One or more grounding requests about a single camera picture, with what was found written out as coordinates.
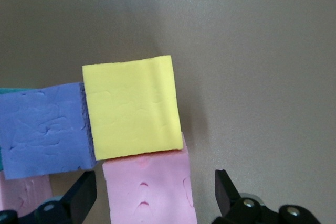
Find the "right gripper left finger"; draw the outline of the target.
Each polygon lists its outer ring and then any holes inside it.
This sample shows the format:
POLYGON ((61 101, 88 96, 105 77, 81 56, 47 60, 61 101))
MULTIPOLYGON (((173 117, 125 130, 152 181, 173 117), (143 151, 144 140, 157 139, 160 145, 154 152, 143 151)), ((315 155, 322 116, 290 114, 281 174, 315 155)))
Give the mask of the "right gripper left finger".
POLYGON ((60 200, 43 203, 22 217, 14 210, 3 210, 1 223, 83 223, 96 199, 96 174, 94 171, 86 171, 60 200))

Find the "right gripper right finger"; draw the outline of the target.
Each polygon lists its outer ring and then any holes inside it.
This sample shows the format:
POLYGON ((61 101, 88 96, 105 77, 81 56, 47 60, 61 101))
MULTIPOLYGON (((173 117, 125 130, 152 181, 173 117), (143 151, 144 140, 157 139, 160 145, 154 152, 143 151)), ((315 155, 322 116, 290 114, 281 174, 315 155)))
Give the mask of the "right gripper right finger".
POLYGON ((301 206, 283 205, 275 212, 260 198, 240 194, 225 170, 215 171, 215 197, 221 215, 213 223, 320 223, 301 206))

